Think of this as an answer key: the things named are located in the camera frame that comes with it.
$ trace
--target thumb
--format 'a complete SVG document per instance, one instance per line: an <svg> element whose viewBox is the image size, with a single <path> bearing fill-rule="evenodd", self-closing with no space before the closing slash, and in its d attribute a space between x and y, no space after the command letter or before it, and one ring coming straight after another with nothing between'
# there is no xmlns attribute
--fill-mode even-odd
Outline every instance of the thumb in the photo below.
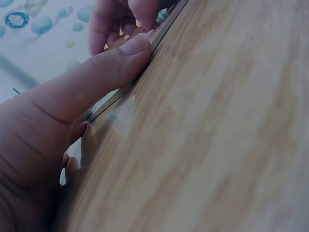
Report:
<svg viewBox="0 0 309 232"><path fill-rule="evenodd" d="M24 97L58 121L71 123L107 93L132 81L150 55L148 37L141 33L26 92Z"/></svg>

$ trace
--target light wood panel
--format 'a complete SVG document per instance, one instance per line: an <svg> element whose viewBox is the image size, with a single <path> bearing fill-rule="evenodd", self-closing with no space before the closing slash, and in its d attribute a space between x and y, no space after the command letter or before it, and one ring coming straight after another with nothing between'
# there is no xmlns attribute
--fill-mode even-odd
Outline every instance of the light wood panel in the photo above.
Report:
<svg viewBox="0 0 309 232"><path fill-rule="evenodd" d="M308 1L189 0L90 125L59 231L307 232L308 81Z"/></svg>

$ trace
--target wooden board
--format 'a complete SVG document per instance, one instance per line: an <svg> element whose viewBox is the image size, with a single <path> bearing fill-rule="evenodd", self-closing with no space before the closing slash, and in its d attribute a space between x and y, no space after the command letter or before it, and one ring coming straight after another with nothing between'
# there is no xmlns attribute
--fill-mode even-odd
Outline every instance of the wooden board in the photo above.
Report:
<svg viewBox="0 0 309 232"><path fill-rule="evenodd" d="M189 0L90 125L58 231L307 232L308 25L305 0Z"/></svg>

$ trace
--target patterned tablecloth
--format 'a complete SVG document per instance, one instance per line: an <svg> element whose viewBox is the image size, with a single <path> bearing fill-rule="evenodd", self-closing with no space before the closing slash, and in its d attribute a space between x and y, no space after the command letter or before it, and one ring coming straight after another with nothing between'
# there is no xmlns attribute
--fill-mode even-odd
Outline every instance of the patterned tablecloth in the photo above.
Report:
<svg viewBox="0 0 309 232"><path fill-rule="evenodd" d="M0 102L90 57L93 0L0 0Z"/></svg>

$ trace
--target hand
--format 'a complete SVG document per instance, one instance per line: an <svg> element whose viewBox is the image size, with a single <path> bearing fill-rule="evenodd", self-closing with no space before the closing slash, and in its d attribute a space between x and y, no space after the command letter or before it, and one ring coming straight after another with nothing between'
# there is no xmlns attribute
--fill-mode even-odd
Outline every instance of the hand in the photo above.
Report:
<svg viewBox="0 0 309 232"><path fill-rule="evenodd" d="M136 20L145 29L152 29L159 9L165 9L175 0L96 0L89 22L89 50L91 55L103 52L105 44L112 46L119 29L131 35Z"/></svg>
<svg viewBox="0 0 309 232"><path fill-rule="evenodd" d="M64 152L84 132L80 116L130 82L151 54L145 34L0 104L0 228L42 232L54 216Z"/></svg>

